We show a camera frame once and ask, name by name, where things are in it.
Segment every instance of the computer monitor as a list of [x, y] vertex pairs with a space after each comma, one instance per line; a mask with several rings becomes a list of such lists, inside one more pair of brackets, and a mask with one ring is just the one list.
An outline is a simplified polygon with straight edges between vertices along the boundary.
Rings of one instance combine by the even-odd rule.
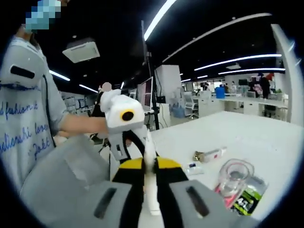
[[152, 109], [153, 77], [139, 85], [139, 102], [145, 111]]
[[240, 79], [238, 81], [239, 86], [247, 86], [248, 85], [248, 80], [247, 79]]
[[256, 93], [255, 93], [255, 92], [248, 91], [248, 92], [247, 92], [247, 97], [255, 98], [255, 97], [256, 97]]

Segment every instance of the office floor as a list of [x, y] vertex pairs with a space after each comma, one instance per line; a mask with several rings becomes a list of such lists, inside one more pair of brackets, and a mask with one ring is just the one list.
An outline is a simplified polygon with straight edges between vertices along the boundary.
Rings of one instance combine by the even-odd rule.
[[[243, 108], [233, 109], [233, 110], [231, 110], [231, 112], [233, 112], [233, 113], [244, 113], [244, 109]], [[176, 118], [176, 117], [171, 115], [171, 126], [183, 124], [183, 123], [189, 122], [191, 120], [196, 120], [196, 119], [197, 118], [190, 119], [188, 117], [186, 117], [186, 118]]]

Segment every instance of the office chair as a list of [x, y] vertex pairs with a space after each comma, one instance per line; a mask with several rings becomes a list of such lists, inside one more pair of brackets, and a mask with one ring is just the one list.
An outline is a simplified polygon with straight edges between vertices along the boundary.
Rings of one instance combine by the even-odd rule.
[[199, 100], [196, 99], [194, 100], [192, 98], [192, 92], [185, 92], [184, 93], [184, 98], [185, 98], [185, 109], [190, 109], [191, 113], [187, 114], [186, 117], [192, 118], [192, 117], [199, 117], [197, 112], [199, 111]]

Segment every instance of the person in background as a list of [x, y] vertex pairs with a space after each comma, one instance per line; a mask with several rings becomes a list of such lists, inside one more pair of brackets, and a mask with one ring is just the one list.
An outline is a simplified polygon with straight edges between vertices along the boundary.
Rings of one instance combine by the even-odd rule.
[[237, 86], [234, 84], [234, 81], [232, 81], [232, 85], [231, 85], [231, 88], [230, 88], [230, 92], [232, 94], [236, 94], [237, 93]]
[[208, 84], [206, 83], [206, 82], [203, 82], [202, 83], [202, 91], [207, 91], [207, 90], [209, 90], [209, 88], [208, 88]]
[[99, 93], [98, 93], [98, 96], [97, 96], [97, 100], [95, 101], [95, 107], [93, 109], [92, 116], [105, 117], [105, 113], [103, 113], [100, 110], [100, 98], [101, 98], [102, 94], [103, 94], [103, 91], [100, 90]]
[[255, 93], [256, 93], [256, 98], [258, 98], [258, 97], [259, 97], [259, 94], [258, 94], [258, 92], [257, 92], [256, 89], [255, 89], [255, 84], [254, 84], [254, 82], [253, 82], [253, 81], [250, 81], [248, 85], [249, 85], [249, 87], [250, 87], [249, 91], [250, 91], [250, 92], [255, 92]]
[[229, 87], [228, 87], [228, 83], [225, 84], [225, 94], [229, 93]]
[[205, 83], [205, 91], [210, 91], [208, 82]]
[[260, 85], [263, 90], [263, 98], [268, 99], [268, 96], [270, 94], [270, 83], [268, 79], [263, 75], [260, 80]]

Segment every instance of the office desk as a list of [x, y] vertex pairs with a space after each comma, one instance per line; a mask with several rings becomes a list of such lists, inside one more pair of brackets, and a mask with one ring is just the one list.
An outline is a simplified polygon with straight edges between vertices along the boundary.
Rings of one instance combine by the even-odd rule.
[[[287, 110], [288, 106], [283, 101], [269, 100], [262, 98], [226, 96], [222, 99], [199, 99], [199, 116], [204, 117], [221, 111], [233, 111], [237, 103], [244, 103], [244, 114], [261, 116], [264, 105], [272, 105], [282, 110]], [[284, 112], [280, 115], [285, 120]]]
[[[214, 98], [214, 99], [215, 99], [215, 96], [216, 96], [215, 93], [212, 93], [212, 94], [211, 94], [211, 97]], [[242, 96], [242, 94], [225, 94], [225, 96], [240, 97], [240, 96]], [[192, 96], [192, 98], [193, 98], [194, 100], [198, 100], [198, 99], [200, 99], [200, 95], [199, 95], [199, 96]]]
[[220, 101], [233, 101], [233, 102], [248, 102], [248, 103], [258, 103], [261, 105], [272, 105], [278, 108], [287, 108], [287, 105], [283, 101], [269, 100], [263, 98], [251, 98], [251, 97], [236, 97], [236, 96], [226, 96], [225, 98], [218, 99]]
[[[208, 188], [216, 185], [221, 166], [229, 159], [245, 159], [255, 167], [255, 174], [269, 183], [253, 217], [262, 220], [273, 209], [292, 183], [302, 157], [304, 128], [259, 116], [221, 112], [170, 128], [152, 132], [160, 156], [181, 165], [192, 161], [195, 151], [227, 147], [226, 154], [204, 164], [205, 174], [190, 176]], [[140, 157], [134, 145], [132, 158]], [[139, 228], [162, 228], [161, 216], [151, 216], [142, 209]]]

